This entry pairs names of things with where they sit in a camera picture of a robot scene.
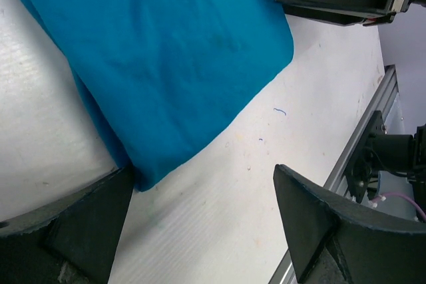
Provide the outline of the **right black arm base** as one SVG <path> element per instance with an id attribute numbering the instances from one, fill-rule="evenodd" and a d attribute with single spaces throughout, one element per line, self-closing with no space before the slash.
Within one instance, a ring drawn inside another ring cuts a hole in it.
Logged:
<path id="1" fill-rule="evenodd" d="M 425 183 L 425 126 L 418 127 L 414 135 L 368 134 L 361 156 L 346 176 L 349 192 L 360 197 L 357 203 L 362 202 L 370 180 L 380 171 Z"/>

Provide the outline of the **blue t shirt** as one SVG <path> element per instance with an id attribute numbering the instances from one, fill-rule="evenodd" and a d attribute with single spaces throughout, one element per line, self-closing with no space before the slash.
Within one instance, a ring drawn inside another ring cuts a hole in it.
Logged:
<path id="1" fill-rule="evenodd" d="M 274 0 L 21 2 L 142 191 L 211 143 L 294 55 Z"/>

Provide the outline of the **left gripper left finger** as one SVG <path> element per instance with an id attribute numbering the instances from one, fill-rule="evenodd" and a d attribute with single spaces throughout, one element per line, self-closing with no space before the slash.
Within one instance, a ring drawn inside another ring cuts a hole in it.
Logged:
<path id="1" fill-rule="evenodd" d="M 107 283 L 133 187 L 127 166 L 1 221 L 1 282 Z"/>

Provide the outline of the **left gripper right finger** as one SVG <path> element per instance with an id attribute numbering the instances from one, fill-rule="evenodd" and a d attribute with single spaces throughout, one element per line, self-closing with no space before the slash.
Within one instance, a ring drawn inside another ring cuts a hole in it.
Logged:
<path id="1" fill-rule="evenodd" d="M 425 224 L 357 204 L 285 165 L 273 180 L 298 283 L 425 282 Z"/>

